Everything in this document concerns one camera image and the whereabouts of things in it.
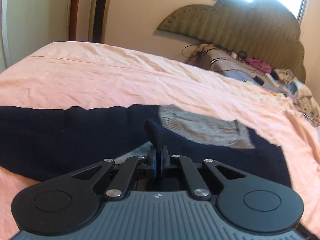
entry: brown wooden trim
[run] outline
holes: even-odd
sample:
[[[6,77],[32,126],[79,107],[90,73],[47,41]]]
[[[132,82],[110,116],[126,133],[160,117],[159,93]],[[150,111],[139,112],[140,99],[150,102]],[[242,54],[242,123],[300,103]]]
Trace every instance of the brown wooden trim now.
[[[71,0],[69,18],[69,41],[76,41],[79,0]]]

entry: pink bed sheet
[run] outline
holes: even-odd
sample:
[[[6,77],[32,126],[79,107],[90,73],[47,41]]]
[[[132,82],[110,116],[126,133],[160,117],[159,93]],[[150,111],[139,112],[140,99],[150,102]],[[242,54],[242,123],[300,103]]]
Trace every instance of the pink bed sheet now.
[[[0,75],[1,106],[89,109],[132,104],[175,104],[224,120],[238,119],[281,146],[293,189],[305,204],[302,223],[320,236],[316,130],[289,99],[162,57],[83,42],[49,44]],[[34,183],[0,168],[1,240],[18,231],[10,212],[13,197]]]

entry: metal pin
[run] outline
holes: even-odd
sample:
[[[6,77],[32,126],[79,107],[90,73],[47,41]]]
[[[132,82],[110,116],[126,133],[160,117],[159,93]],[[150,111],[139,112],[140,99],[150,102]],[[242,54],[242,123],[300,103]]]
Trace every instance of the metal pin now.
[[[120,197],[122,192],[119,189],[109,189],[106,192],[108,197]]]
[[[198,197],[207,197],[210,194],[210,191],[205,188],[197,188],[193,194]]]

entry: bed sheet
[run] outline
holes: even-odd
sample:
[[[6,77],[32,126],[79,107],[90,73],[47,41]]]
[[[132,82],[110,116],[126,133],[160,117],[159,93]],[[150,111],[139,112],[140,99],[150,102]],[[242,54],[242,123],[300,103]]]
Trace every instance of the bed sheet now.
[[[237,119],[281,146],[293,189],[305,204],[301,222],[320,236],[317,134],[290,99],[163,57],[85,42],[49,44],[0,75],[1,106],[90,109],[132,104],[175,104],[198,114]],[[18,231],[10,212],[12,198],[34,183],[0,168],[1,240]]]

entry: headboard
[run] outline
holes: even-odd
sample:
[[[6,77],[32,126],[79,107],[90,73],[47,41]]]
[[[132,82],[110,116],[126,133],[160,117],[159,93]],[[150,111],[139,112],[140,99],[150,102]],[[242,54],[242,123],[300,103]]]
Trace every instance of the headboard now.
[[[171,13],[158,30],[245,52],[272,68],[290,68],[305,82],[300,25],[278,0],[218,0],[213,6],[188,5]]]

